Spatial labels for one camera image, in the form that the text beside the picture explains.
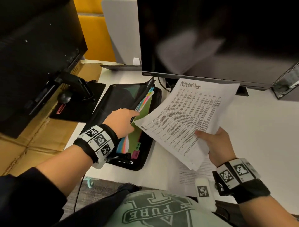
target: desk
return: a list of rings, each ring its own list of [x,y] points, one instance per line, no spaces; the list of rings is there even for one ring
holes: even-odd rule
[[[99,61],[86,60],[86,63],[96,62]],[[112,72],[103,68],[99,83],[106,84],[104,95],[111,84],[142,83],[150,78],[141,72]],[[158,81],[155,85],[162,90],[163,101],[168,93]],[[248,89],[248,93],[249,97],[235,96],[221,126],[229,133],[237,157],[246,158],[255,167],[271,195],[288,212],[299,214],[299,102],[278,101],[270,90]],[[66,147],[83,127],[83,123],[78,123]],[[141,170],[130,171],[106,163],[100,170],[91,167],[86,176],[167,190],[175,162],[173,155],[153,142]],[[216,199],[233,202],[219,195]]]

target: person's right hand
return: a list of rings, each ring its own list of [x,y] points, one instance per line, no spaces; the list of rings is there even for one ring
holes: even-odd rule
[[[112,111],[112,113],[104,120],[103,124],[108,125],[120,139],[134,131],[134,127],[131,125],[130,121],[132,117],[138,115],[139,113],[134,110],[118,109]]]
[[[195,131],[195,135],[207,142],[210,160],[216,167],[237,158],[229,135],[223,128],[219,127],[215,135],[204,131]]]

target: pink dec tab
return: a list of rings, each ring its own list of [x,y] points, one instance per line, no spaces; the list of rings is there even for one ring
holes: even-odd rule
[[[131,159],[137,159],[140,151],[133,151]]]

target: computer monitor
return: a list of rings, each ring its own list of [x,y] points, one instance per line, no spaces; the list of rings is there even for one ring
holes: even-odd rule
[[[299,62],[298,2],[137,2],[143,75],[266,90]]]
[[[17,2],[0,22],[0,132],[15,138],[87,50],[73,0]]]

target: light green shirt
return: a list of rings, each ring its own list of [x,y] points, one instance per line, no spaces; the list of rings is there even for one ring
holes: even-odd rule
[[[138,191],[126,196],[105,227],[230,226],[194,200],[167,191]]]

